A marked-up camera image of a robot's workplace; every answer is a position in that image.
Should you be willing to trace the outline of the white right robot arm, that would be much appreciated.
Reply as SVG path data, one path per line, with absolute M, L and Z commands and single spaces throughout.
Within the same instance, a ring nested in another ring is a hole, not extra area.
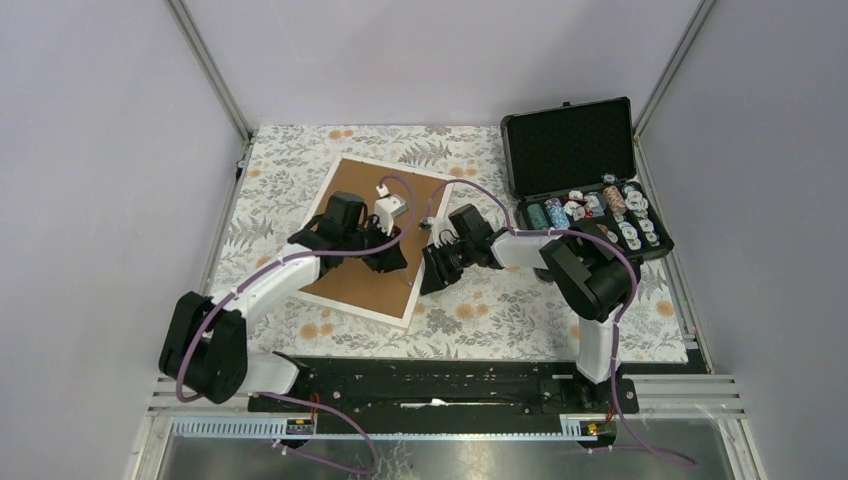
M 466 204 L 446 221 L 428 218 L 422 225 L 431 241 L 422 250 L 421 294 L 455 284 L 471 266 L 547 271 L 579 318 L 576 368 L 583 378 L 573 386 L 575 402 L 597 412 L 612 400 L 609 380 L 620 365 L 618 325 L 641 279 L 640 256 L 627 254 L 599 223 L 588 219 L 566 229 L 495 229 L 475 206 Z

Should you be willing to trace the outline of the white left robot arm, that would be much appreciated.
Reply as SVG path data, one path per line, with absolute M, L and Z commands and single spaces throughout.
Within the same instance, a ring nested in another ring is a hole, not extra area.
M 378 188 L 373 206 L 349 192 L 331 195 L 325 210 L 293 233 L 279 254 L 213 296 L 189 291 L 175 306 L 159 359 L 182 403 L 222 404 L 237 393 L 270 393 L 288 411 L 309 401 L 310 385 L 282 354 L 251 353 L 247 336 L 292 293 L 317 282 L 347 258 L 371 270 L 402 270 L 404 235 L 397 221 L 414 206 Z

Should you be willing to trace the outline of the yellow handled screwdriver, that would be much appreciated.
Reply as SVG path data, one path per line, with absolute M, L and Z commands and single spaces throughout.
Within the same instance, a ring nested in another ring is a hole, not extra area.
M 412 282 L 412 280 L 410 279 L 410 277 L 407 275 L 406 270 L 405 270 L 405 269 L 400 269 L 400 270 L 399 270 L 399 273 L 400 273 L 400 275 L 402 276 L 403 280 L 406 282 L 406 284 L 407 284 L 408 286 L 412 287 L 413 282 Z

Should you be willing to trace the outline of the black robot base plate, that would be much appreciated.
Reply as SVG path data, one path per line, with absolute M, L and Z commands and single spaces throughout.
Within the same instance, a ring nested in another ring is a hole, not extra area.
M 311 400 L 321 405 L 327 399 L 360 406 L 366 402 L 387 400 L 425 401 L 443 399 L 480 401 L 493 396 L 498 400 L 514 399 L 521 403 L 537 403 L 543 393 L 550 392 L 578 412 L 597 412 L 606 407 L 609 413 L 622 409 L 618 387 L 626 378 L 643 374 L 701 374 L 705 367 L 656 363 L 625 364 L 617 375 L 617 385 L 609 382 L 595 385 L 578 373 L 568 361 L 496 362 L 460 360 L 352 359 L 302 357 L 303 373 L 291 391 L 295 405 Z

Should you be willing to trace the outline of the white picture frame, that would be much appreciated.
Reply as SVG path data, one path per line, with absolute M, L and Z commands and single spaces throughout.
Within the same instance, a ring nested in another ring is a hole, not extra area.
M 453 187 L 446 185 L 438 194 L 433 191 L 450 180 L 450 175 L 348 154 L 339 155 L 331 162 L 329 172 L 320 183 L 304 220 L 309 221 L 324 211 L 330 195 L 337 191 L 354 193 L 372 208 L 377 200 L 375 187 L 385 175 L 397 175 L 410 184 L 416 197 L 416 207 L 413 209 L 415 217 L 421 219 L 445 215 Z M 406 284 L 399 271 L 377 273 L 360 260 L 346 259 L 316 283 L 296 291 L 292 296 L 338 312 L 406 329 L 423 279 L 421 250 L 429 239 L 427 231 L 414 226 L 400 243 L 408 263 L 405 270 L 413 282 L 412 287 Z

